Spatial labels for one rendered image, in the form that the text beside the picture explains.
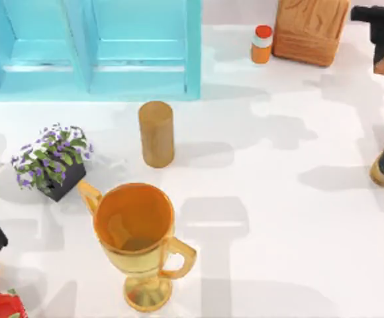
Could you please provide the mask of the wooden block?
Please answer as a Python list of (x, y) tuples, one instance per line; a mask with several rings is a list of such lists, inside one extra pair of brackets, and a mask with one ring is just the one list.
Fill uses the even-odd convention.
[(350, 0), (279, 0), (274, 56), (321, 67), (334, 59)]

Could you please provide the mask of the orange bottle with red cap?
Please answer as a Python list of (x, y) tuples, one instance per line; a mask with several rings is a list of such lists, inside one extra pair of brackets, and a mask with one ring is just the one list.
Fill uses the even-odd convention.
[(251, 59), (256, 64), (265, 64), (271, 56), (273, 31), (268, 25), (258, 25), (254, 31)]

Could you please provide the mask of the wooden cylinder cup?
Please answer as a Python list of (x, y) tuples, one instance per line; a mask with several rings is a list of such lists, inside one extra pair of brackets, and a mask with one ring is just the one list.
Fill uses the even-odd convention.
[(142, 156), (153, 168), (164, 168), (174, 159), (173, 110), (163, 101), (149, 101), (138, 111)]

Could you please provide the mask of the light blue rack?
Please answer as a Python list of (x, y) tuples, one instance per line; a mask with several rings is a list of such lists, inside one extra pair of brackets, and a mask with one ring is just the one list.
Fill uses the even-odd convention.
[(0, 101), (193, 100), (202, 0), (0, 0)]

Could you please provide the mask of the gold trophy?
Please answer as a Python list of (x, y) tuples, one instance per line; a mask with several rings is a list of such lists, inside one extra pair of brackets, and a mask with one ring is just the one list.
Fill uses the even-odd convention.
[(125, 276), (124, 298), (137, 311), (153, 312), (170, 299), (173, 280), (195, 265), (197, 252), (174, 235), (168, 196), (145, 183), (120, 185), (105, 195), (77, 184), (95, 234), (112, 265)]

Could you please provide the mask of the purple flower plant black pot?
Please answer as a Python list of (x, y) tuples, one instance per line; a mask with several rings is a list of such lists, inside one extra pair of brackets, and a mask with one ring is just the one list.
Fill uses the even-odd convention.
[(94, 147), (80, 127), (55, 123), (11, 158), (22, 189), (38, 189), (58, 202), (86, 175), (84, 162)]

